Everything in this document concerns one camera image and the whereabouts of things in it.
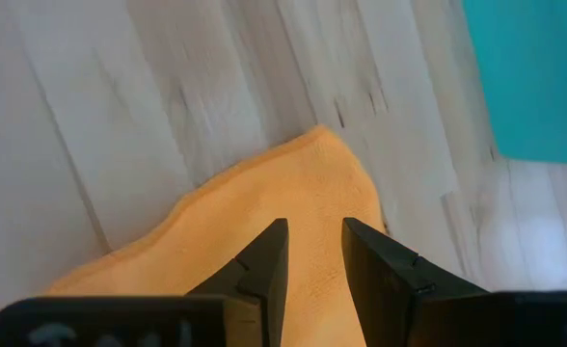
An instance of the wooden floor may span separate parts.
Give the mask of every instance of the wooden floor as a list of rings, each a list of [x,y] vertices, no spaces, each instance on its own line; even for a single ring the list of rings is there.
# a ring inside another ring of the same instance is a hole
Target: wooden floor
[[[0,307],[323,123],[391,234],[492,289],[567,288],[567,167],[499,159],[452,0],[0,0]]]

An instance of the teal object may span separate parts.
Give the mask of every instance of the teal object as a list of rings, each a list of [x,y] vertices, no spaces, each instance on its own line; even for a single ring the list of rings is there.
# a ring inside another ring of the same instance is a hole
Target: teal object
[[[567,0],[464,0],[499,151],[567,163]]]

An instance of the orange microfiber cloth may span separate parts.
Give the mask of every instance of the orange microfiber cloth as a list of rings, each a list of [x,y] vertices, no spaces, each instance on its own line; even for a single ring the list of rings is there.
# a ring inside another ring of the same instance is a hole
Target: orange microfiber cloth
[[[185,196],[153,232],[56,282],[50,295],[182,295],[276,218],[289,226],[282,346],[363,346],[341,252],[341,220],[385,231],[378,195],[323,126]]]

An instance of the orange cloth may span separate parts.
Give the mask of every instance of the orange cloth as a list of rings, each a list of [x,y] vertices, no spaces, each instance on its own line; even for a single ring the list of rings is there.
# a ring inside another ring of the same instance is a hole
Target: orange cloth
[[[283,346],[363,346],[341,220],[384,231],[378,195],[348,147],[317,126],[185,196],[153,232],[56,282],[50,295],[181,295],[276,218],[289,226]]]

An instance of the black tool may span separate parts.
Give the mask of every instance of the black tool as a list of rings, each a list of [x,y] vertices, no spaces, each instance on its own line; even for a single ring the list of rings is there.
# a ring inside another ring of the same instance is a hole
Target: black tool
[[[351,218],[342,248],[368,347],[567,346],[567,292],[488,293]]]
[[[287,221],[278,219],[182,297],[18,302],[0,312],[0,346],[279,346],[287,240]]]

